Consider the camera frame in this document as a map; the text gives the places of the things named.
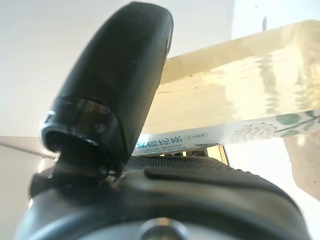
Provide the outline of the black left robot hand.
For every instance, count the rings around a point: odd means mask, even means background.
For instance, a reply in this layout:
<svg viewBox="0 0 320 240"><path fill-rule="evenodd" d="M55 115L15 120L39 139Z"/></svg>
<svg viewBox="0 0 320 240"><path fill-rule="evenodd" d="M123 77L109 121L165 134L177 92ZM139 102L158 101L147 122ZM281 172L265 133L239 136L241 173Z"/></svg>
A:
<svg viewBox="0 0 320 240"><path fill-rule="evenodd" d="M120 8L88 43L40 127L55 165L34 174L16 240L307 240L295 202L209 157L136 157L170 51L158 5Z"/></svg>

